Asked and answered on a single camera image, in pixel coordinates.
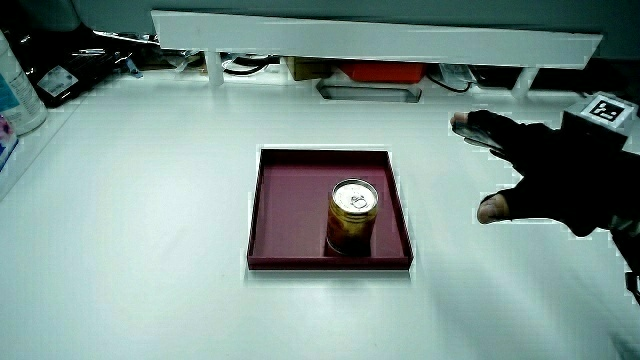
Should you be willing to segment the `person's right hand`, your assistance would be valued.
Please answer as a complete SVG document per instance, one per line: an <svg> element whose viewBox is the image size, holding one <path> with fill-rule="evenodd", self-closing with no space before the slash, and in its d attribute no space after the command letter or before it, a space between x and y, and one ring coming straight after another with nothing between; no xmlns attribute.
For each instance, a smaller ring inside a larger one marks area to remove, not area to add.
<svg viewBox="0 0 640 360"><path fill-rule="evenodd" d="M639 236L637 153L488 110L456 112L450 124L466 142L488 148L522 176L515 187L480 202L480 223L540 218L561 222L578 237L597 228Z"/></svg>

